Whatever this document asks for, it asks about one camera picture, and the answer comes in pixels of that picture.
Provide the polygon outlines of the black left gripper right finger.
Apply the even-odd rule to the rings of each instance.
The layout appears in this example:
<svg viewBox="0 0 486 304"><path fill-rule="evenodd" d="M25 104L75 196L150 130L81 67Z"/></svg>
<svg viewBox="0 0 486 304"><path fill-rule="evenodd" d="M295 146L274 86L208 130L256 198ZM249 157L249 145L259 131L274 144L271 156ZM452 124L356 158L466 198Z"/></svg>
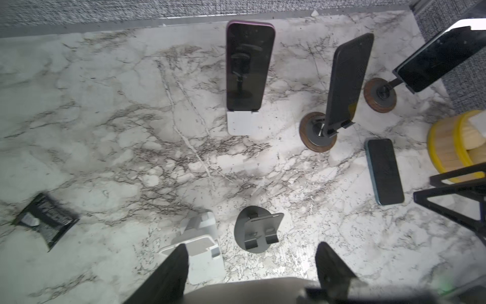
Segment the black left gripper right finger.
<svg viewBox="0 0 486 304"><path fill-rule="evenodd" d="M366 303L348 296L351 281L357 276L335 253L328 243L321 242L315 255L320 290L315 290L315 299L328 303Z"/></svg>

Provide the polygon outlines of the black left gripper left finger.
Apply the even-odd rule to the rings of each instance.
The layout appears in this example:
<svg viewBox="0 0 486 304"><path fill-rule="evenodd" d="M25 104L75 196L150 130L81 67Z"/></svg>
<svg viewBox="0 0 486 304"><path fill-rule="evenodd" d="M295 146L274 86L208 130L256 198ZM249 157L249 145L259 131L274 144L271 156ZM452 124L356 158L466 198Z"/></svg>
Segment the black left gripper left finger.
<svg viewBox="0 0 486 304"><path fill-rule="evenodd" d="M177 303L184 296L188 273L189 254L180 244L125 303Z"/></svg>

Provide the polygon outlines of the teal edged phone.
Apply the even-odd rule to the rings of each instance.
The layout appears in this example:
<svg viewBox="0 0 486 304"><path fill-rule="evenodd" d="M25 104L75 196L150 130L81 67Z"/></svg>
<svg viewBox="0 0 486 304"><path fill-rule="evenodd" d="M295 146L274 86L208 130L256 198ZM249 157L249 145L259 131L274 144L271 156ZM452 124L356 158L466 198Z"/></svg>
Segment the teal edged phone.
<svg viewBox="0 0 486 304"><path fill-rule="evenodd" d="M364 144L376 202L381 206L404 202L396 154L390 139L367 139Z"/></svg>

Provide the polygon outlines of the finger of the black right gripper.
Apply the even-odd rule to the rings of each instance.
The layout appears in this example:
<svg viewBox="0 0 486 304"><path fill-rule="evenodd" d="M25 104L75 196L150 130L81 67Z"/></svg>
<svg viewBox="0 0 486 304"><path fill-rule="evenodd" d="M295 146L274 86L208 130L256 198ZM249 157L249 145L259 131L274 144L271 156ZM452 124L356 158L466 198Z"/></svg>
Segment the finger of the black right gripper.
<svg viewBox="0 0 486 304"><path fill-rule="evenodd" d="M464 182L417 191L413 200L468 229L485 243L485 182Z"/></svg>
<svg viewBox="0 0 486 304"><path fill-rule="evenodd" d="M485 162L430 177L433 187L478 181L485 181Z"/></svg>

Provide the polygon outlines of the dark grey cased phone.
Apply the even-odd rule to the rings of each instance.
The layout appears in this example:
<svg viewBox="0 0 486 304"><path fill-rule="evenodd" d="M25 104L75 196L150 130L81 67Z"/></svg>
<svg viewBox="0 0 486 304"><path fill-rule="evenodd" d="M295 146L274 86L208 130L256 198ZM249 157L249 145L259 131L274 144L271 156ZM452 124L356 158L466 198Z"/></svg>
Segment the dark grey cased phone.
<svg viewBox="0 0 486 304"><path fill-rule="evenodd" d="M341 44L334 53L325 115L328 137L353 124L374 38L371 33L363 34Z"/></svg>

